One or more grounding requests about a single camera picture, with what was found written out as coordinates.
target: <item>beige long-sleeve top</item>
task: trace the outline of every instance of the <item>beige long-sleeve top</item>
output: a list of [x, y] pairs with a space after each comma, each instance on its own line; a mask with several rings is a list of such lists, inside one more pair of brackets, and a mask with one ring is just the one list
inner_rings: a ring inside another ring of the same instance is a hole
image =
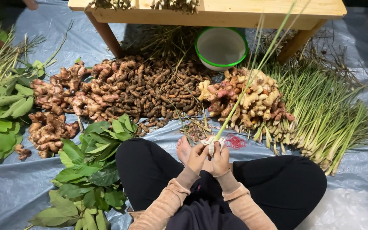
[[[145, 210], [130, 212], [134, 222], [128, 230], [163, 230], [169, 219], [183, 205], [190, 194], [193, 183], [199, 175], [190, 168], [184, 170], [168, 183], [160, 196]], [[250, 230], [277, 230], [273, 222], [253, 201], [245, 186], [237, 182], [229, 170], [216, 177], [222, 187], [222, 196], [227, 201], [234, 215], [240, 218]]]

